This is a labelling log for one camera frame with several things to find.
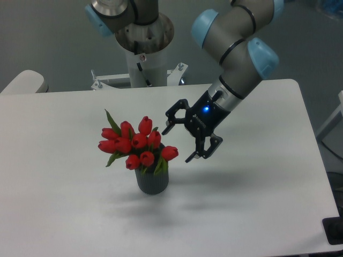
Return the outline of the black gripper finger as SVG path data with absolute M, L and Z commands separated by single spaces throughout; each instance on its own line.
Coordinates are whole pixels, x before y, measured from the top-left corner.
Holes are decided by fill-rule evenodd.
M 196 137 L 195 137 L 195 144 L 196 144 L 195 151 L 185 160 L 185 162 L 189 163 L 194 158 L 199 159 L 201 157 L 203 159 L 208 159 L 209 157 L 212 156 L 212 154 L 217 150 L 217 148 L 223 142 L 222 137 L 219 137 L 213 133 L 209 136 L 209 140 L 210 140 L 210 146 L 206 149 L 205 148 L 206 137 L 204 137 L 200 134 L 196 135 Z
M 189 104 L 187 99 L 180 99 L 178 100 L 172 107 L 170 107 L 165 115 L 167 116 L 166 121 L 166 128 L 162 131 L 162 134 L 168 134 L 169 131 L 176 125 L 176 124 L 185 124 L 186 117 L 183 118 L 176 118 L 176 113 L 179 110 L 188 110 Z

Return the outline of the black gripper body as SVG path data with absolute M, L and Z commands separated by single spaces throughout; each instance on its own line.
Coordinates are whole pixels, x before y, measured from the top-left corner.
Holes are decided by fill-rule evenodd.
M 216 100 L 222 96 L 220 90 L 211 97 L 206 91 L 197 102 L 185 112 L 185 128 L 197 137 L 197 131 L 201 138 L 209 137 L 215 128 L 230 114 L 217 105 Z

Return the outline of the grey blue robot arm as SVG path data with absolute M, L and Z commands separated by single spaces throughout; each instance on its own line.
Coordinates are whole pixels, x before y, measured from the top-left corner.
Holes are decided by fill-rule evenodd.
M 275 21 L 283 1 L 231 1 L 231 10 L 220 15 L 209 9 L 194 21 L 191 35 L 222 68 L 223 73 L 193 105 L 179 100 L 166 112 L 169 132 L 183 124 L 194 137 L 191 158 L 209 158 L 222 143 L 215 128 L 278 65 L 277 54 L 253 35 Z M 164 50 L 174 37 L 170 19 L 159 11 L 158 1 L 91 1 L 85 7 L 94 28 L 114 35 L 126 52 L 132 87 L 165 86 Z

